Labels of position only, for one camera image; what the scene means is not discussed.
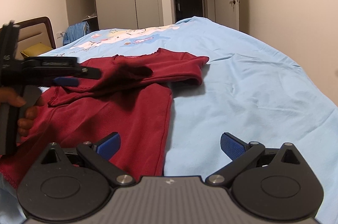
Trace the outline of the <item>person's left hand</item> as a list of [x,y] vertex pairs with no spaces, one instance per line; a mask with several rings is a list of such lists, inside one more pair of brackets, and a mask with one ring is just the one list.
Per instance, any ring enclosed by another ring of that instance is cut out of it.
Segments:
[[[1,87],[1,103],[8,103],[14,107],[22,107],[26,104],[26,101],[13,88]],[[43,97],[39,97],[34,106],[26,109],[23,118],[18,119],[17,132],[21,137],[28,136],[29,130],[34,125],[34,120],[38,117],[39,107],[42,107],[44,104]]]

